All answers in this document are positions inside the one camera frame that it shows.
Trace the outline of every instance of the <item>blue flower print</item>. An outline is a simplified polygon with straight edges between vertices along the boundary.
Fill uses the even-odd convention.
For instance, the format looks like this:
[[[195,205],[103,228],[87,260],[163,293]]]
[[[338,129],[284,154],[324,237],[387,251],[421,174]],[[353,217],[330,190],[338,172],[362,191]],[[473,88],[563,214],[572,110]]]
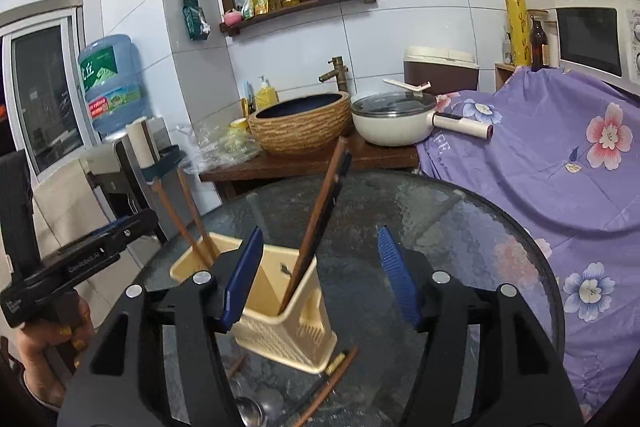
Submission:
[[[502,121],[502,115],[493,105],[476,103],[470,98],[465,100],[465,105],[462,107],[462,116],[475,118],[479,122],[487,124],[495,124]]]
[[[598,313],[611,306],[611,293],[616,282],[604,275],[602,263],[591,263],[582,274],[572,273],[564,280],[562,291],[568,294],[565,313],[578,312],[585,322],[594,321]]]

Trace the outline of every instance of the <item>yellow plastic wrap roll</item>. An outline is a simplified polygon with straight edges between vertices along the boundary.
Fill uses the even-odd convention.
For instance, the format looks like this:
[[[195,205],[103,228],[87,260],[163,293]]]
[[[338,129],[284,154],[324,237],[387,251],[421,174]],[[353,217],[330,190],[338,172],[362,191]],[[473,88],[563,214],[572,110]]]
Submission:
[[[531,42],[527,3],[525,0],[504,0],[511,27],[511,46],[515,66],[531,65]]]

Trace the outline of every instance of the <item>glass lid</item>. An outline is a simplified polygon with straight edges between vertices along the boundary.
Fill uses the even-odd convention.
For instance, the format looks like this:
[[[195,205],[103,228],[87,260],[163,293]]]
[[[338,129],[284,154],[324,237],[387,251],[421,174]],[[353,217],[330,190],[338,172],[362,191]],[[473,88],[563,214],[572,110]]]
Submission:
[[[372,118],[394,118],[411,116],[430,111],[436,107],[432,94],[420,92],[384,92],[372,94],[351,104],[353,114]]]

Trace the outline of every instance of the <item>woven basin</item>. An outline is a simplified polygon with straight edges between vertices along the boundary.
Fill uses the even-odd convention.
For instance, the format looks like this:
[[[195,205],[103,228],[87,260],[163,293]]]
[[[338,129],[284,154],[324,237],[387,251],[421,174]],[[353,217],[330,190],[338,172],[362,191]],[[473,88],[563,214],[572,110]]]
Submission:
[[[313,94],[280,102],[249,117],[255,139],[270,153],[300,155],[320,150],[351,123],[348,93]]]

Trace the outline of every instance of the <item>human hand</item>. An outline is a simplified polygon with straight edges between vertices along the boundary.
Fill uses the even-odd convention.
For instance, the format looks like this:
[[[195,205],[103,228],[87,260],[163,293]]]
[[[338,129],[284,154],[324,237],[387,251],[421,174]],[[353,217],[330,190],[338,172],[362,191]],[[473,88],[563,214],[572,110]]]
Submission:
[[[78,367],[82,352],[95,335],[89,304],[81,297],[79,297],[79,313],[82,324],[75,331],[72,331],[69,326],[40,319],[22,325],[16,333],[16,343],[24,365],[24,383],[27,389],[40,401],[55,407],[62,405],[65,388],[49,367],[44,350],[49,346],[59,346],[71,341],[78,352],[75,361]]]

